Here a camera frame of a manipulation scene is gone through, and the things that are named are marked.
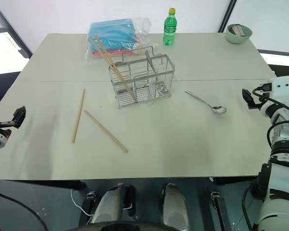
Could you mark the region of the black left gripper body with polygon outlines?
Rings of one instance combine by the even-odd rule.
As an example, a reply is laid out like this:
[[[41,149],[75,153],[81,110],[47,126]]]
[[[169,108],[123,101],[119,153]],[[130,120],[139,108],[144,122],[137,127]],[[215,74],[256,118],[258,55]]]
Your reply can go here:
[[[15,122],[15,117],[13,117],[9,121],[0,122],[0,135],[11,135],[12,131],[8,129],[9,127],[13,127]]]

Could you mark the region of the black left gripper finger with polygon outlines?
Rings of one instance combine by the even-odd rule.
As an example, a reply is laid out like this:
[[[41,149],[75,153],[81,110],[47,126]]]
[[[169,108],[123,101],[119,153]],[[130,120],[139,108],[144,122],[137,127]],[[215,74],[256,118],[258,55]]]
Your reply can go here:
[[[16,111],[13,114],[13,126],[15,128],[19,128],[21,124],[23,123],[26,115],[26,108],[25,106],[22,106],[21,108],[16,109]]]

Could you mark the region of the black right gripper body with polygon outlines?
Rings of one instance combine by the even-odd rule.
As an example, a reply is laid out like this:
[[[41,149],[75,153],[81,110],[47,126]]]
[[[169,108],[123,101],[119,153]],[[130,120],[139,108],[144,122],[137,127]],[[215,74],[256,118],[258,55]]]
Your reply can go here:
[[[251,100],[251,109],[258,109],[260,110],[261,107],[264,105],[265,99],[262,97],[258,98],[258,102],[256,103],[254,99]]]

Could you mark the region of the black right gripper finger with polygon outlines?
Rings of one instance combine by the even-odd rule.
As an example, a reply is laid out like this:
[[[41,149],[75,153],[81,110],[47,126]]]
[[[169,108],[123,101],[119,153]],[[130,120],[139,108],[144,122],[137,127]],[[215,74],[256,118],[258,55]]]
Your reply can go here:
[[[242,89],[242,97],[244,101],[247,103],[249,109],[253,109],[255,106],[255,102],[251,93],[247,89]]]

